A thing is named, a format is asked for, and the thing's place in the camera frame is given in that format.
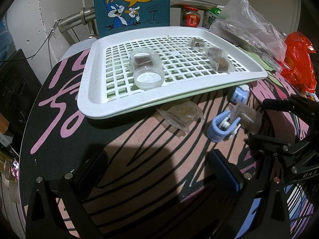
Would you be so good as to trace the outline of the blue U-shaped clip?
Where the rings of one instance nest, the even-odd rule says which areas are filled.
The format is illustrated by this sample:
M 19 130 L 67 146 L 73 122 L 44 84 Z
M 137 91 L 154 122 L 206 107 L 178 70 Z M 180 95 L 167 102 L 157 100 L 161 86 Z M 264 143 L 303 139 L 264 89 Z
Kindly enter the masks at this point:
M 241 118 L 230 120 L 231 110 L 217 115 L 207 128 L 207 137 L 210 141 L 218 143 L 232 138 L 241 127 Z

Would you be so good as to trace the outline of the brown cube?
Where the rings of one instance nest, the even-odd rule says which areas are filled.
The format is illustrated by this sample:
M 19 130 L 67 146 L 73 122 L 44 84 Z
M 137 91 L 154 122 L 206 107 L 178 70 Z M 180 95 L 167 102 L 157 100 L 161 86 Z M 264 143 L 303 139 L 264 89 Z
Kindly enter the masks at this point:
M 138 56 L 134 58 L 137 67 L 153 66 L 153 59 L 151 56 Z
M 191 38 L 190 40 L 188 40 L 188 45 L 192 49 L 205 49 L 205 48 L 207 48 L 207 44 L 199 38 Z
M 233 122 L 240 118 L 241 127 L 255 135 L 261 128 L 262 114 L 244 103 L 238 103 L 230 112 L 230 120 Z
M 210 58 L 210 62 L 212 64 L 213 68 L 218 73 L 230 74 L 231 72 L 235 71 L 235 67 L 234 67 L 233 63 L 230 60 L 228 60 L 227 57 L 213 56 Z
M 212 46 L 208 48 L 204 48 L 205 53 L 207 54 L 208 57 L 226 57 L 228 55 L 228 52 L 220 49 L 218 47 Z

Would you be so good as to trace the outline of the large brown cube packet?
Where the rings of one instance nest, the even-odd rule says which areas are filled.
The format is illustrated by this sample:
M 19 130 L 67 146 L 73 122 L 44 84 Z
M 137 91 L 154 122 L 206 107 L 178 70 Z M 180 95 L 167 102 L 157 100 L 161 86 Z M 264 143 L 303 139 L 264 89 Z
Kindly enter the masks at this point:
M 203 119 L 199 106 L 189 99 L 176 101 L 168 110 L 157 109 L 157 112 L 172 127 L 188 133 L 189 126 L 198 119 Z

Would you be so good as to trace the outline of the blue clip with white flower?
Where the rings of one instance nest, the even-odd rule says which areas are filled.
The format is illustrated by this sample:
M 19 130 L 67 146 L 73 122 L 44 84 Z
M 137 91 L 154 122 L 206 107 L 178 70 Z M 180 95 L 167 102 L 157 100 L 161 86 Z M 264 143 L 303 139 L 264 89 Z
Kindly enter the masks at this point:
M 234 104 L 246 103 L 249 94 L 249 86 L 247 84 L 235 87 L 231 93 L 230 101 Z

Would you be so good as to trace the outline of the brown cube back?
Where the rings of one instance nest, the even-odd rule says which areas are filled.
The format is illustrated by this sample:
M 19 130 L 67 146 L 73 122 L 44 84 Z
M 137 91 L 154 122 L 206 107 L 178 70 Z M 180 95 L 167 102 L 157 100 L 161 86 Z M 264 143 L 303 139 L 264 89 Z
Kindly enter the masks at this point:
M 205 49 L 205 48 L 207 48 L 207 44 L 199 38 L 191 38 L 190 40 L 188 40 L 188 45 L 192 49 Z

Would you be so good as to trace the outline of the clear round plastic jar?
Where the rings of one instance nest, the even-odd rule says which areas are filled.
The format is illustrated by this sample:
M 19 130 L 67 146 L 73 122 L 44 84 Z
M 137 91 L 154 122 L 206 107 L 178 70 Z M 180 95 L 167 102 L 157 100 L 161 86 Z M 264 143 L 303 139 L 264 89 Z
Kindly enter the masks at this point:
M 139 68 L 155 67 L 163 68 L 162 60 L 159 54 L 149 48 L 134 49 L 129 57 L 129 70 L 134 72 Z

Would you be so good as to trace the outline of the clear round container lid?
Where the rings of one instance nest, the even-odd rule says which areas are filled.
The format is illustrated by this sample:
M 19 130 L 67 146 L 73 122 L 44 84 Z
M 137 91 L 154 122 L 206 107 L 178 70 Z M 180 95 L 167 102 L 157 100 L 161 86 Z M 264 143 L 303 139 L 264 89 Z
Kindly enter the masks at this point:
M 153 66 L 145 66 L 134 71 L 135 85 L 141 90 L 161 87 L 164 83 L 164 70 Z

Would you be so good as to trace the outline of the red plastic bag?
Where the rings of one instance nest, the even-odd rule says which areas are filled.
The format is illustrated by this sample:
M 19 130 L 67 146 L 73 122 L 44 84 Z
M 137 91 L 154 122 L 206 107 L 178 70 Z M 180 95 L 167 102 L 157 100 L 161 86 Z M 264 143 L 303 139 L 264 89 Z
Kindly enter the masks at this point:
M 285 44 L 286 57 L 281 75 L 295 89 L 315 93 L 317 81 L 310 54 L 316 51 L 311 41 L 297 31 L 287 36 Z

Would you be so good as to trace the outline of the black cabinet at left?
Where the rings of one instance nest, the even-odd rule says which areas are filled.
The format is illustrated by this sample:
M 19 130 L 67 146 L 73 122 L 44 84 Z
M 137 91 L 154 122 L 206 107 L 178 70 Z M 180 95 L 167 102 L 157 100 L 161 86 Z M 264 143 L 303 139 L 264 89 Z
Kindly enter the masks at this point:
M 1 64 L 1 114 L 9 121 L 11 146 L 19 153 L 27 120 L 42 87 L 22 49 Z

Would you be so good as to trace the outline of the white perforated plastic tray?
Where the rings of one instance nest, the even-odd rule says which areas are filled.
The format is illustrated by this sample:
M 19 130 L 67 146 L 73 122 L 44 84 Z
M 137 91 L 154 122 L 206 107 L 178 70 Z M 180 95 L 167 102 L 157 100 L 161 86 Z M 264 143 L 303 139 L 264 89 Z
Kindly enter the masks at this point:
M 216 72 L 205 52 L 190 46 L 192 38 L 224 50 L 235 70 Z M 130 53 L 142 48 L 158 53 L 164 70 L 163 84 L 148 91 L 137 87 L 129 71 Z M 137 29 L 106 36 L 93 43 L 77 105 L 90 119 L 106 119 L 266 76 L 266 70 L 253 58 L 205 29 L 181 26 Z

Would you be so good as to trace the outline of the clear crumpled plastic bag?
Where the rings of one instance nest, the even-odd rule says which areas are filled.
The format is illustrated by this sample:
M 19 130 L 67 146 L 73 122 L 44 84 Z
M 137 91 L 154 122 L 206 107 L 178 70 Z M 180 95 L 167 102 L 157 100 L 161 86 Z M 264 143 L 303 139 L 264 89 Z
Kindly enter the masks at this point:
M 245 42 L 278 61 L 286 57 L 284 36 L 248 0 L 230 0 L 209 31 L 235 43 Z

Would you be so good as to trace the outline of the red lidded glass jar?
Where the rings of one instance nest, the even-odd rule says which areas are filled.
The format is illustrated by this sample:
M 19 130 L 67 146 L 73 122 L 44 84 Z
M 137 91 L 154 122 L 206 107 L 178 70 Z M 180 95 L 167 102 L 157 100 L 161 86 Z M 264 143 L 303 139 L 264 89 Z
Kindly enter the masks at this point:
M 181 9 L 180 25 L 187 27 L 198 27 L 200 23 L 200 15 L 197 8 L 183 7 Z

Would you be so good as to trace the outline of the blue water jug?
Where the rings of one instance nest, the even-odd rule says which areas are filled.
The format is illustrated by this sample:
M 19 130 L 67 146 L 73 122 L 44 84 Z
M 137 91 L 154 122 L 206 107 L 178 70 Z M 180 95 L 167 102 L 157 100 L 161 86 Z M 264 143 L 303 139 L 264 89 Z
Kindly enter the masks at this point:
M 12 43 L 12 36 L 11 33 L 8 31 L 7 22 L 5 17 L 1 19 L 0 23 L 0 61 L 1 64 L 4 60 L 7 59 L 10 46 Z

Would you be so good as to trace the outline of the teal Bugs Bunny tote bag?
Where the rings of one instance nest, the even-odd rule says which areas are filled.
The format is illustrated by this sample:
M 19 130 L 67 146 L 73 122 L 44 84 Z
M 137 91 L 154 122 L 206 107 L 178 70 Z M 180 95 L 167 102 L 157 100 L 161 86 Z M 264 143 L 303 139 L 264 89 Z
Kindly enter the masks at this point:
M 100 38 L 170 25 L 170 0 L 94 0 L 94 8 Z

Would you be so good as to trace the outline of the steel bed rail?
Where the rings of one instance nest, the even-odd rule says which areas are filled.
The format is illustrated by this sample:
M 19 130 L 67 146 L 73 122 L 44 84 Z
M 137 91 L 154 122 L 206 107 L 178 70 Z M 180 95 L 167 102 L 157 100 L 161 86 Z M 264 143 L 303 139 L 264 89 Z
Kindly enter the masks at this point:
M 202 11 L 209 11 L 214 7 L 217 7 L 217 4 L 206 2 L 202 0 L 170 0 L 171 8 L 182 8 L 182 7 L 193 7 Z M 97 28 L 94 20 L 96 18 L 95 8 L 82 8 L 80 12 L 72 14 L 66 18 L 58 20 L 58 29 L 60 33 L 64 33 L 68 30 L 71 30 L 73 27 L 79 25 L 87 25 L 89 29 L 89 37 L 97 37 Z

